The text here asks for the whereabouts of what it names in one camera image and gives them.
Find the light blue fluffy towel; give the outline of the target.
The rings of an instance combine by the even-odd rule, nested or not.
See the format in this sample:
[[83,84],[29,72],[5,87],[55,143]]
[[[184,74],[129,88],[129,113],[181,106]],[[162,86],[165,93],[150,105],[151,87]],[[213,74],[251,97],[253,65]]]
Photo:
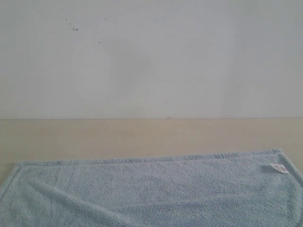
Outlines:
[[278,149],[17,163],[3,227],[300,227],[303,177]]

